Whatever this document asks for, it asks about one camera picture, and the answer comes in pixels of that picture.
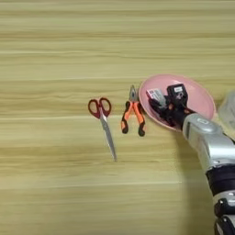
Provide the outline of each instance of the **scissors handle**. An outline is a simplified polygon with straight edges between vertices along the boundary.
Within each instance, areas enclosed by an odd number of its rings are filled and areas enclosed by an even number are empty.
[[[95,104],[95,111],[93,111],[92,109],[92,105]],[[96,117],[96,118],[100,118],[101,114],[100,114],[100,108],[102,109],[102,113],[108,117],[108,115],[111,113],[111,103],[107,98],[100,98],[99,101],[97,101],[96,99],[91,99],[88,103],[88,109],[90,111],[90,113]]]
[[[93,103],[95,104],[95,111],[92,110],[92,105]],[[96,118],[100,118],[100,110],[99,110],[99,103],[96,99],[91,99],[88,103],[88,110],[90,111],[90,113],[96,117]]]
[[[110,101],[109,101],[107,98],[102,97],[102,98],[99,100],[99,106],[102,108],[103,114],[104,114],[106,117],[108,117],[108,115],[111,113],[111,109],[112,109],[112,106],[111,106]]]

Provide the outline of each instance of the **orange-handled pliers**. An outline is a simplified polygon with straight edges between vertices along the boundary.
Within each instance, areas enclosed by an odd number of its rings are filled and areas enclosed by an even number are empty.
[[[132,108],[134,109],[134,112],[139,121],[139,125],[140,125],[139,135],[144,136],[145,135],[145,120],[144,120],[143,115],[141,114],[141,104],[140,104],[140,101],[138,100],[138,95],[136,93],[136,89],[134,85],[130,87],[129,101],[127,101],[126,103],[126,110],[121,119],[121,129],[122,129],[122,133],[124,134],[129,132],[128,119],[129,119],[129,114]]]

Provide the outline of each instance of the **white container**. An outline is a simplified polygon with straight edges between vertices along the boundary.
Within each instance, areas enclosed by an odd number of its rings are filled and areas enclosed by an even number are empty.
[[[235,129],[235,91],[226,96],[218,109],[218,117],[228,128]]]

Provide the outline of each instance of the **scissors blade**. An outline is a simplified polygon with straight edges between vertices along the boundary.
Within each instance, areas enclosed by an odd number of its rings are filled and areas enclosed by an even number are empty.
[[[105,131],[105,134],[106,134],[107,144],[109,146],[109,149],[111,150],[114,161],[116,162],[118,160],[118,158],[117,158],[117,155],[116,155],[116,151],[115,151],[115,147],[114,147],[113,138],[112,138],[112,135],[111,135],[111,132],[110,132],[110,128],[107,124],[106,116],[101,115],[100,120],[101,120],[102,127]]]

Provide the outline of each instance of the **scissors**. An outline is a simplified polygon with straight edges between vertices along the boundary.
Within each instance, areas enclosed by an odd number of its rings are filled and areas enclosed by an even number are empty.
[[[99,100],[91,99],[88,103],[88,109],[95,118],[100,119],[102,127],[106,134],[107,144],[111,150],[114,161],[116,162],[117,155],[116,155],[116,151],[114,147],[114,142],[113,142],[113,138],[110,132],[110,128],[107,124],[107,117],[109,116],[111,109],[112,109],[110,101],[104,97],[100,98]]]

